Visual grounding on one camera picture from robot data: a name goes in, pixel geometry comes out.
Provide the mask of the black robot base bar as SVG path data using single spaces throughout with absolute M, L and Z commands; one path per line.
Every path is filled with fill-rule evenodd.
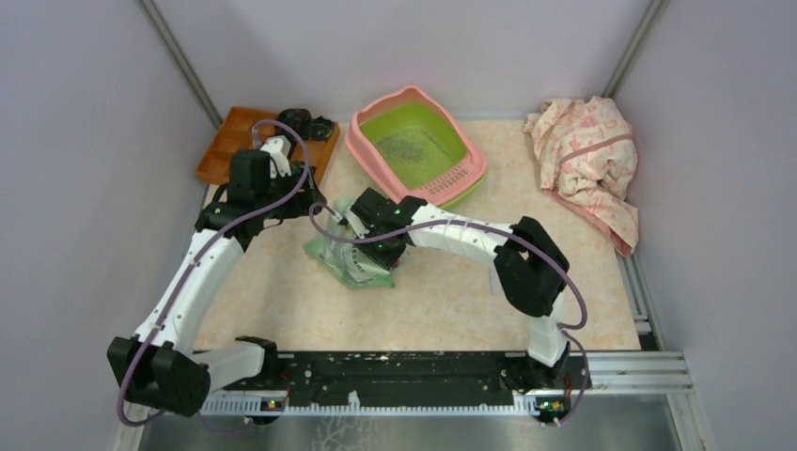
M 295 351 L 267 359 L 264 370 L 229 391 L 283 391 L 291 407 L 508 407 L 517 395 L 550 390 L 577 395 L 590 386 L 574 353 L 552 368 L 521 351 Z

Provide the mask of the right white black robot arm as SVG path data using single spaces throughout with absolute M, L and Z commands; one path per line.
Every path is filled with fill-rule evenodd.
M 569 347 L 558 324 L 570 263 L 539 221 L 524 216 L 513 225 L 487 223 L 414 196 L 395 203 L 371 188 L 343 216 L 362 239 L 358 249 L 385 269 L 396 266 L 410 245 L 486 264 L 508 303 L 526 316 L 533 382 L 553 387 L 563 379 Z

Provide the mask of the green cat litter bag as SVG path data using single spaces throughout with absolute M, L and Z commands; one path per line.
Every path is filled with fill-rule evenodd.
M 346 239 L 359 239 L 347 226 L 337 223 L 335 213 L 351 207 L 354 199 L 340 197 L 332 203 L 325 230 Z M 303 246 L 305 252 L 323 265 L 346 288 L 393 288 L 394 277 L 390 270 L 380 267 L 352 243 L 334 241 L 317 234 Z

